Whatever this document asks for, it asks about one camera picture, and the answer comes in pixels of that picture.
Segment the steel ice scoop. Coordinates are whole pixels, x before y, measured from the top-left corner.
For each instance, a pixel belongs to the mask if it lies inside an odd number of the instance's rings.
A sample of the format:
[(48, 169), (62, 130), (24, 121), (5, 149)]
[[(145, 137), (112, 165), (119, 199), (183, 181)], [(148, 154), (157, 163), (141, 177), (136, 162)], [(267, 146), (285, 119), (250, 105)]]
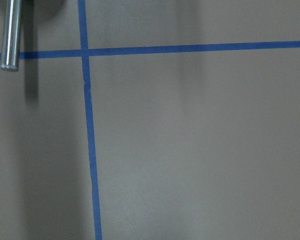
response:
[(21, 0), (6, 1), (0, 61), (0, 68), (5, 71), (19, 70), (21, 13)]

